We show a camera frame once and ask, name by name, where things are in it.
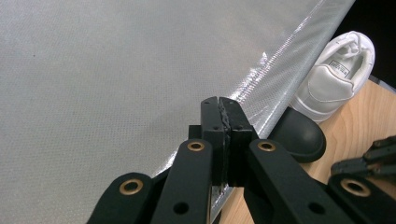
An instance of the shoe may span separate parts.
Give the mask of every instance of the shoe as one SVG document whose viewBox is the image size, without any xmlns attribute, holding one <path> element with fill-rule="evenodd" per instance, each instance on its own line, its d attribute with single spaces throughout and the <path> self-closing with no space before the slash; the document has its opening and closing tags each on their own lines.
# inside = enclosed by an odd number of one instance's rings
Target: shoe
<svg viewBox="0 0 396 224">
<path fill-rule="evenodd" d="M 337 36 L 320 54 L 290 106 L 316 123 L 328 119 L 358 93 L 374 61 L 374 45 L 366 35 L 352 31 Z"/>
</svg>

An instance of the light wood grain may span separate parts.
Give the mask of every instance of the light wood grain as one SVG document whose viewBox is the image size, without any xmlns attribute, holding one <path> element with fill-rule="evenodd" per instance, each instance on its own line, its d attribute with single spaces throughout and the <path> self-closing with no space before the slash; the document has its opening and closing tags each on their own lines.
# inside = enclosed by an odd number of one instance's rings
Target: light wood grain
<svg viewBox="0 0 396 224">
<path fill-rule="evenodd" d="M 326 135 L 323 157 L 302 167 L 315 179 L 327 183 L 332 165 L 341 160 L 361 157 L 374 140 L 396 135 L 396 94 L 368 81 L 361 91 L 331 118 L 319 126 Z M 396 197 L 396 187 L 375 181 Z M 235 189 L 222 210 L 220 223 L 254 223 L 243 199 L 243 189 Z"/>
</svg>

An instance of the brass grommet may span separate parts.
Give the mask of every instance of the brass grommet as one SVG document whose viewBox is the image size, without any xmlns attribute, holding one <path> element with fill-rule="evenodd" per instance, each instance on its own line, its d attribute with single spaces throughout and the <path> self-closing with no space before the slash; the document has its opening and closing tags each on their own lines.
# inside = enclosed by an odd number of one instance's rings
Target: brass grommet
<svg viewBox="0 0 396 224">
<path fill-rule="evenodd" d="M 274 151 L 276 146 L 270 142 L 260 142 L 257 147 L 263 151 Z"/>
<path fill-rule="evenodd" d="M 187 148 L 191 151 L 201 151 L 205 148 L 205 145 L 201 142 L 190 142 L 187 145 Z"/>
<path fill-rule="evenodd" d="M 345 178 L 341 180 L 341 187 L 349 193 L 359 197 L 368 197 L 371 194 L 367 186 L 354 179 Z"/>
<path fill-rule="evenodd" d="M 135 183 L 137 187 L 135 189 L 127 189 L 125 188 L 127 185 Z M 123 195 L 133 195 L 139 192 L 143 188 L 143 182 L 139 179 L 129 179 L 124 181 L 120 185 L 120 193 Z"/>
</svg>

